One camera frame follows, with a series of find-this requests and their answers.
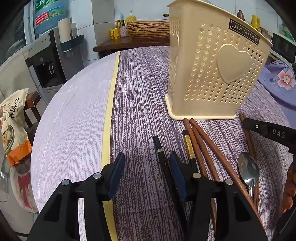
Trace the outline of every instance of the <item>heart emblem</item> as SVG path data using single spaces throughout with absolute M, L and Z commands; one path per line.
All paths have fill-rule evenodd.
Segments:
M 248 52 L 238 51 L 233 45 L 225 44 L 217 53 L 217 64 L 224 82 L 230 83 L 249 70 L 252 60 Z
M 179 47 L 179 36 L 177 34 L 170 34 L 170 59 L 175 59 Z

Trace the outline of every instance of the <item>flower embroidery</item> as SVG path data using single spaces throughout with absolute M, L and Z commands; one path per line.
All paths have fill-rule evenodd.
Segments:
M 281 71 L 278 77 L 280 78 L 280 80 L 278 80 L 279 87 L 285 87 L 286 90 L 290 90 L 291 87 L 294 87 L 296 84 L 296 81 L 293 79 L 293 73 L 290 70 L 286 73 Z

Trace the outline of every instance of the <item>paper towel roll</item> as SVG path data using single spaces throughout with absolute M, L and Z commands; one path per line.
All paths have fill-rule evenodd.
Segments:
M 72 33 L 71 19 L 64 18 L 58 21 L 57 24 L 59 27 L 59 38 L 60 38 L 61 44 L 71 40 L 71 33 Z

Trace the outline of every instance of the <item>round table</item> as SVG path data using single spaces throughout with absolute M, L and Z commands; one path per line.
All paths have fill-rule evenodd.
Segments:
M 118 240 L 183 240 L 152 141 L 152 136 L 158 135 L 167 157 L 174 150 L 188 162 L 182 136 L 185 127 L 182 121 L 168 116 L 164 100 L 169 48 L 137 48 L 122 51 L 116 59 L 118 56 L 106 56 L 80 71 L 45 110 L 31 157 L 31 182 L 38 210 L 63 179 L 85 180 L 101 171 L 104 160 L 113 162 L 122 151 L 126 165 L 113 198 Z M 255 84 L 240 112 L 249 118 L 289 126 L 260 83 Z M 238 115 L 234 120 L 202 120 L 199 124 L 237 171 L 238 155 L 248 151 Z M 270 238 L 292 156 L 286 147 L 258 134 L 253 134 L 253 139 L 260 168 L 259 214 Z M 220 179 L 229 178 L 209 152 Z M 184 208 L 189 215 L 190 204 L 185 203 Z M 86 240 L 81 200 L 79 224 L 81 240 Z M 212 230 L 209 235 L 213 240 Z

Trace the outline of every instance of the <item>red label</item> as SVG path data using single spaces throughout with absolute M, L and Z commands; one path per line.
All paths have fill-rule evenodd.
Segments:
M 35 26 L 37 26 L 38 24 L 42 23 L 43 21 L 45 21 L 46 19 L 48 19 L 48 12 L 45 12 L 43 14 L 41 14 L 38 18 L 35 19 Z

